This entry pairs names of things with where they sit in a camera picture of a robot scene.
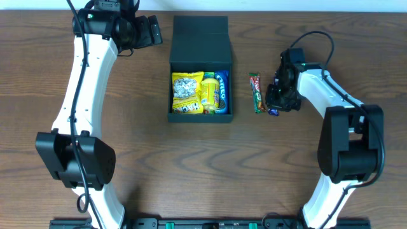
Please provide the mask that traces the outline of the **blue Dairy Milk bar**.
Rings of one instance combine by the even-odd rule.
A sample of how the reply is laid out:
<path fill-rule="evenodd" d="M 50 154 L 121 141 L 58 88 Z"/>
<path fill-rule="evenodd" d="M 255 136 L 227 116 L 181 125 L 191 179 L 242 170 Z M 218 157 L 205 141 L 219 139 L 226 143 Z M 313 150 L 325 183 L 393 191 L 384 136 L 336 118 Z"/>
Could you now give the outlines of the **blue Dairy Milk bar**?
<path fill-rule="evenodd" d="M 278 116 L 279 111 L 277 105 L 279 104 L 279 91 L 278 91 L 279 78 L 274 76 L 273 83 L 269 84 L 267 89 L 267 105 L 268 113 L 270 115 Z"/>

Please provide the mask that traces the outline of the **green red Milo bar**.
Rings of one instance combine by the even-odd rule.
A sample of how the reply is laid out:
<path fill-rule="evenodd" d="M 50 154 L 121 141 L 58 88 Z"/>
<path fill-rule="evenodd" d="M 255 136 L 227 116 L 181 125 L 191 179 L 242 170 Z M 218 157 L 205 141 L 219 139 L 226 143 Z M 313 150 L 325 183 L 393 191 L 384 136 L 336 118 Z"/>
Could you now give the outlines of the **green red Milo bar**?
<path fill-rule="evenodd" d="M 264 113 L 266 109 L 263 106 L 261 90 L 260 90 L 260 75 L 259 73 L 249 73 L 249 79 L 252 88 L 252 96 L 255 113 Z"/>

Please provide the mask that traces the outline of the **yellow snack bag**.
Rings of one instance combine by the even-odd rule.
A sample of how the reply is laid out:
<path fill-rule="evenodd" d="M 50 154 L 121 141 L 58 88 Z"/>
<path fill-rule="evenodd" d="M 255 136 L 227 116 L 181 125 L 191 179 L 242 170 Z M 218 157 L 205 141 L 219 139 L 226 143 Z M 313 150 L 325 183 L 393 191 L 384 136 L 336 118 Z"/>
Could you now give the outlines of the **yellow snack bag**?
<path fill-rule="evenodd" d="M 172 73 L 173 113 L 202 114 L 201 82 L 204 72 Z"/>

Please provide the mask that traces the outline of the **blue Oreo cookie pack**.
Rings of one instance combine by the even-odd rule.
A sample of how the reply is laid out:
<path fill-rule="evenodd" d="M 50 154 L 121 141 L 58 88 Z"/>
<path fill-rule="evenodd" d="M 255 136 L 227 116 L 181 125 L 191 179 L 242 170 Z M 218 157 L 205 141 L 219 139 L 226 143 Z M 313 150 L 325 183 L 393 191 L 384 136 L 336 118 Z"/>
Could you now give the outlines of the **blue Oreo cookie pack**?
<path fill-rule="evenodd" d="M 226 114 L 228 112 L 228 71 L 216 71 L 214 77 L 219 82 L 219 105 L 214 112 Z"/>

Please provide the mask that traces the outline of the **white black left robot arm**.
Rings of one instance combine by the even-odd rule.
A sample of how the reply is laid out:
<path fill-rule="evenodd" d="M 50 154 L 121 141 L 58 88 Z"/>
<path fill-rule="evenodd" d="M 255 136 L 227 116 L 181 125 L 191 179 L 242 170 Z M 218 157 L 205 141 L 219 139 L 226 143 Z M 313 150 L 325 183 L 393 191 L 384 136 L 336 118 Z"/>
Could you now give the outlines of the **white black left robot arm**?
<path fill-rule="evenodd" d="M 93 228 L 122 228 L 125 208 L 111 182 L 114 149 L 101 139 L 101 116 L 113 65 L 124 50 L 162 43 L 156 16 L 126 10 L 83 8 L 73 12 L 74 60 L 62 107 L 50 132 L 35 147 L 52 178 L 78 195 L 79 212 Z"/>

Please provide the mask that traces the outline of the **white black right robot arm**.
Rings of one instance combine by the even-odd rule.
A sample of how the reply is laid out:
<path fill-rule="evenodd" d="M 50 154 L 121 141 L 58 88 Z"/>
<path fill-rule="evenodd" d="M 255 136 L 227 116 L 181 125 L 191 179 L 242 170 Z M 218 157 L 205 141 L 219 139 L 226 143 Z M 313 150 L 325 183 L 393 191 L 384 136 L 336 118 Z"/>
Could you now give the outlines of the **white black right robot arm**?
<path fill-rule="evenodd" d="M 385 160 L 383 111 L 365 105 L 342 89 L 318 63 L 306 62 L 301 48 L 280 54 L 274 82 L 266 91 L 270 109 L 300 110 L 308 100 L 323 119 L 317 161 L 321 176 L 296 226 L 338 228 L 338 215 L 349 196 L 372 185 Z"/>

